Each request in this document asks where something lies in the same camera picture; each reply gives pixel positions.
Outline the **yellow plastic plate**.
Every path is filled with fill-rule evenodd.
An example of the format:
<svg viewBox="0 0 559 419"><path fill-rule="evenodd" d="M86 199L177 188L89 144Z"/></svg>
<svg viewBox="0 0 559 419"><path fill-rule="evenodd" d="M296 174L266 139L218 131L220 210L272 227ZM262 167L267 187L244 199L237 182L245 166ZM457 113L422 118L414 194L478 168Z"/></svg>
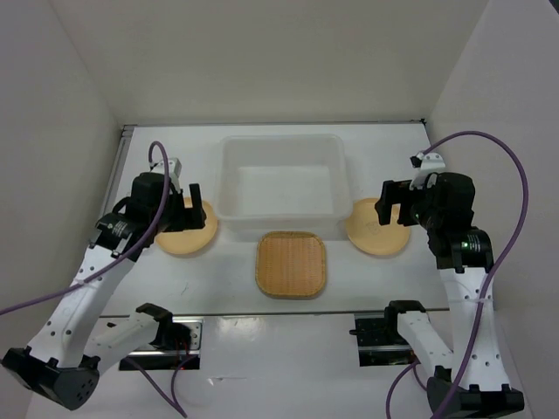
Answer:
<svg viewBox="0 0 559 419"><path fill-rule="evenodd" d="M188 256L206 247L217 233L218 220L211 205L202 200L206 215L201 230L183 230L178 232L162 232L155 237L160 249L173 256Z"/></svg>
<svg viewBox="0 0 559 419"><path fill-rule="evenodd" d="M349 241L360 251L388 257L404 249L411 229L397 223L398 205L392 207L390 223L381 225L375 208L377 201L377 198L364 198L354 202L353 211L345 220L345 230Z"/></svg>

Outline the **square woven bamboo tray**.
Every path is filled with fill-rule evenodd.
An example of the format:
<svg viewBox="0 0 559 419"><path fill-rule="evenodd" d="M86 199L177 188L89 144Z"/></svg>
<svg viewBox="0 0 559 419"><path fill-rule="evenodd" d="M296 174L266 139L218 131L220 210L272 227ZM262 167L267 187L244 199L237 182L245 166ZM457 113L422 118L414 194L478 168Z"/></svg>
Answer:
<svg viewBox="0 0 559 419"><path fill-rule="evenodd" d="M326 248L305 231L272 231L258 243L255 264L258 288L275 299L313 299L327 282Z"/></svg>

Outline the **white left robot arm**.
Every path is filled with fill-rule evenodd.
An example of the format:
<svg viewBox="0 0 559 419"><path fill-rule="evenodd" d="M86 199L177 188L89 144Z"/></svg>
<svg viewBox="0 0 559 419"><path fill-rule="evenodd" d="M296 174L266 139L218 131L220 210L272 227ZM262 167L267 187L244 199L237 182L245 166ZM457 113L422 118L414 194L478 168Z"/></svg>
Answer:
<svg viewBox="0 0 559 419"><path fill-rule="evenodd" d="M169 310L143 303L104 333L92 331L119 283L160 232L201 230L206 215L200 187L189 185L191 206L183 191L162 173L144 172L130 196L117 202L96 223L96 234L71 291L25 347L13 347L2 366L24 387L68 410L83 406L100 377L134 350L188 349L191 330L176 323Z"/></svg>

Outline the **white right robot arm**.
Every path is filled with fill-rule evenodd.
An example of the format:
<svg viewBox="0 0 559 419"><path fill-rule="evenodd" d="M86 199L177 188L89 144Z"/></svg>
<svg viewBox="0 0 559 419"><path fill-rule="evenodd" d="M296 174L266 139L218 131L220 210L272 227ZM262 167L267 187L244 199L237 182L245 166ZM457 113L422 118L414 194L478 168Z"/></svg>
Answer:
<svg viewBox="0 0 559 419"><path fill-rule="evenodd" d="M383 333L406 341L429 375L427 400L435 418L500 418L525 408L512 387L495 328L489 274L493 250L485 231L473 226L475 187L470 177L434 173L412 181L386 181L375 205L381 225L399 208L398 224L419 225L443 280L451 315L452 345L434 330L416 300L391 301Z"/></svg>

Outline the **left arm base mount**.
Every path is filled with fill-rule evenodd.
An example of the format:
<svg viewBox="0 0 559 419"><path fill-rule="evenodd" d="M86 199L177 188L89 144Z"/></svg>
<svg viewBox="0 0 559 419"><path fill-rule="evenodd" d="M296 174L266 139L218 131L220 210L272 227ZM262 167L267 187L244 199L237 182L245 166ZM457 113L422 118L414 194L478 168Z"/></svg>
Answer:
<svg viewBox="0 0 559 419"><path fill-rule="evenodd" d="M203 318L178 316L174 318L174 323L176 335L163 348L143 345L120 361L119 370L135 370L135 366L128 360L148 372L172 371L177 367L182 370L198 370L204 329Z"/></svg>

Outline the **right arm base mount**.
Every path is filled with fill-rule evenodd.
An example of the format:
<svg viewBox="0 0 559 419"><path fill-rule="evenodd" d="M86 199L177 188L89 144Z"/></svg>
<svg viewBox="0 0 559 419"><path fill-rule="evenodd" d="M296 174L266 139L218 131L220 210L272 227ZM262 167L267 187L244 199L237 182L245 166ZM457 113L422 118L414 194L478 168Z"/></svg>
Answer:
<svg viewBox="0 0 559 419"><path fill-rule="evenodd" d="M411 346L393 332L383 313L356 313L349 334L355 337L361 367L404 366L415 355Z"/></svg>

